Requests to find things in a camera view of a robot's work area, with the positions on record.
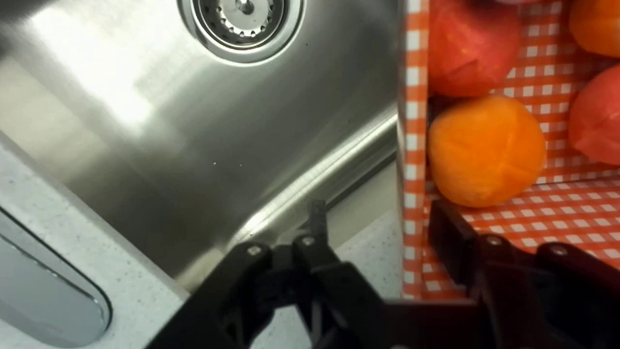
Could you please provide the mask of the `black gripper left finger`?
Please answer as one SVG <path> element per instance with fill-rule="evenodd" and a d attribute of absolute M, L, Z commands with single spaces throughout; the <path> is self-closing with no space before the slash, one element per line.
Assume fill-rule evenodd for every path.
<path fill-rule="evenodd" d="M 312 349 L 407 349 L 397 304 L 327 244 L 323 204 L 304 227 L 289 244 L 230 248 L 145 349 L 250 349 L 289 306 Z"/>

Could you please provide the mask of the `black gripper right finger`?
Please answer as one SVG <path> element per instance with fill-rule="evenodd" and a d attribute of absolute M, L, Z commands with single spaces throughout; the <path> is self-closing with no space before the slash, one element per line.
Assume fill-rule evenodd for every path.
<path fill-rule="evenodd" d="M 482 306 L 496 349 L 620 349 L 620 272 L 575 244 L 525 252 L 478 233 L 445 200 L 430 204 L 428 242 Z"/>

